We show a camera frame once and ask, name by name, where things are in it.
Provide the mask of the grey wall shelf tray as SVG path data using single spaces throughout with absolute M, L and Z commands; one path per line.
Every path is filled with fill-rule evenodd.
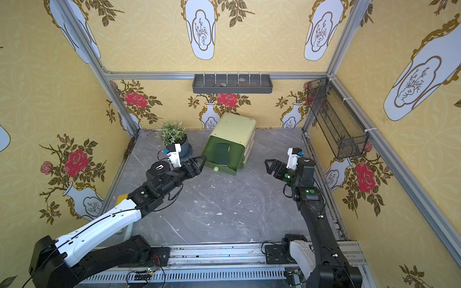
M 271 94 L 273 82 L 264 73 L 202 73 L 195 74 L 195 94 Z

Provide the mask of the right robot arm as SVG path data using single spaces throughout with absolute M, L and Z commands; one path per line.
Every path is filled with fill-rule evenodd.
M 300 157 L 291 167 L 275 159 L 265 160 L 264 164 L 268 174 L 290 188 L 290 198 L 297 204 L 308 228 L 311 245 L 300 237 L 286 237 L 289 257 L 306 278 L 301 283 L 307 288 L 360 288 L 361 272 L 350 266 L 342 253 L 325 215 L 326 201 L 315 187 L 315 161 Z

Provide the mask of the green top drawer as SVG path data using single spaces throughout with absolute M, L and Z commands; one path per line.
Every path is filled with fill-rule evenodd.
M 205 167 L 236 176 L 245 167 L 244 145 L 210 136 L 202 156 L 206 156 Z

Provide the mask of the green scrub sponge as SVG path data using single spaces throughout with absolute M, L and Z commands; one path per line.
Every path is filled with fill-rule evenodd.
M 230 145 L 229 144 L 217 144 L 215 148 L 215 159 L 214 162 L 217 165 L 227 167 L 230 162 Z

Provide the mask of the green drawer cabinet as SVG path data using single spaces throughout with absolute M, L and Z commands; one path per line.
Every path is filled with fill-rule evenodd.
M 256 121 L 245 116 L 225 113 L 217 126 L 211 132 L 211 136 L 230 141 L 243 147 L 241 164 L 243 169 L 247 164 L 255 138 Z

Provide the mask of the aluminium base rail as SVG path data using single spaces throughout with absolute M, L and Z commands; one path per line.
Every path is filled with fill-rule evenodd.
M 280 244 L 190 244 L 154 246 L 160 259 L 145 266 L 117 266 L 84 278 L 81 284 L 147 284 L 307 278 L 282 254 Z

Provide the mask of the potted green plant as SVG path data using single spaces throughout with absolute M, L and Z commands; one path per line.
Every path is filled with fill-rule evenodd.
M 192 154 L 192 146 L 188 142 L 186 130 L 181 122 L 165 122 L 157 131 L 156 136 L 165 147 L 180 144 L 180 159 L 189 158 Z

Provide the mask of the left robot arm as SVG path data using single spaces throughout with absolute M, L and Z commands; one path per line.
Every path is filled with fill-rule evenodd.
M 96 247 L 117 231 L 135 223 L 152 212 L 159 212 L 165 199 L 202 172 L 207 157 L 198 156 L 171 168 L 165 161 L 155 162 L 146 172 L 146 182 L 128 194 L 120 204 L 88 224 L 52 239 L 37 241 L 29 268 L 30 280 L 36 288 L 73 288 L 87 278 L 118 265 L 135 263 L 149 257 L 151 246 L 135 235 L 116 246 Z

